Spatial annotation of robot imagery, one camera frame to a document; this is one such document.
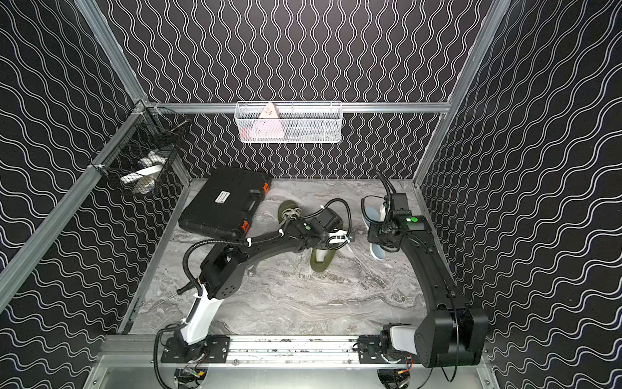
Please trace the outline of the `olive green shoe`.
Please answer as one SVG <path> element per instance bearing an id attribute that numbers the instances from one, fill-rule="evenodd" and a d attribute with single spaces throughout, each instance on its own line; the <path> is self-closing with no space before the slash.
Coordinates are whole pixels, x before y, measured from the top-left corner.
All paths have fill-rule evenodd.
<path id="1" fill-rule="evenodd" d="M 290 219 L 297 219 L 301 216 L 301 208 L 294 200 L 285 200 L 278 208 L 278 222 L 283 225 Z"/>
<path id="2" fill-rule="evenodd" d="M 319 250 L 314 248 L 311 252 L 310 267 L 314 272 L 325 272 L 330 266 L 336 251 Z"/>

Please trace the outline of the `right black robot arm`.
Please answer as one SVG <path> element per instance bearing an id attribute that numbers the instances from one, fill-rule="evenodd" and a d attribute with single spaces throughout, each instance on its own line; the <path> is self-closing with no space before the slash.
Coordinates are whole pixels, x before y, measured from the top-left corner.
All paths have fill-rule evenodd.
<path id="1" fill-rule="evenodd" d="M 368 241 L 408 258 L 424 296 L 427 315 L 418 326 L 390 324 L 383 329 L 386 349 L 411 353 L 423 366 L 476 366 L 484 351 L 489 318 L 458 291 L 436 248 L 432 228 L 411 213 L 403 193 L 384 197 L 385 216 L 369 222 Z"/>

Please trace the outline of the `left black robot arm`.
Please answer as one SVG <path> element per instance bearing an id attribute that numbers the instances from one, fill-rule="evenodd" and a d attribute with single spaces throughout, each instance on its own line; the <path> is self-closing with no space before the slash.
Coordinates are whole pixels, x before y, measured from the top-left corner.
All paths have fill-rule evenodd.
<path id="1" fill-rule="evenodd" d="M 185 347 L 203 341 L 221 302 L 241 288 L 248 267 L 307 249 L 338 251 L 352 240 L 351 210 L 347 208 L 342 218 L 326 204 L 306 216 L 288 209 L 275 232 L 243 241 L 206 239 L 195 243 L 182 257 L 181 266 L 189 282 L 179 290 L 184 293 L 193 289 L 194 303 L 173 331 L 174 338 Z"/>

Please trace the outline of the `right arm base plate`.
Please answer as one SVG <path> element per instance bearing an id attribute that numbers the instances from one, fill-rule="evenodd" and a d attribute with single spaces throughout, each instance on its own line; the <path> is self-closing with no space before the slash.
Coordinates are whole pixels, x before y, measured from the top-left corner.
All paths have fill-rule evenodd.
<path id="1" fill-rule="evenodd" d="M 398 351 L 378 335 L 359 336 L 352 346 L 361 364 L 420 364 L 418 356 Z"/>

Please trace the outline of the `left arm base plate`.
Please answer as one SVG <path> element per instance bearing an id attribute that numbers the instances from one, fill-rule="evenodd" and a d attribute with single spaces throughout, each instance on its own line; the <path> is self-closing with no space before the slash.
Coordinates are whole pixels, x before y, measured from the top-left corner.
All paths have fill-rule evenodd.
<path id="1" fill-rule="evenodd" d="M 160 361 L 175 364 L 220 364 L 226 363 L 231 338 L 222 335 L 208 335 L 204 340 L 187 345 L 183 340 L 170 337 L 165 343 Z"/>

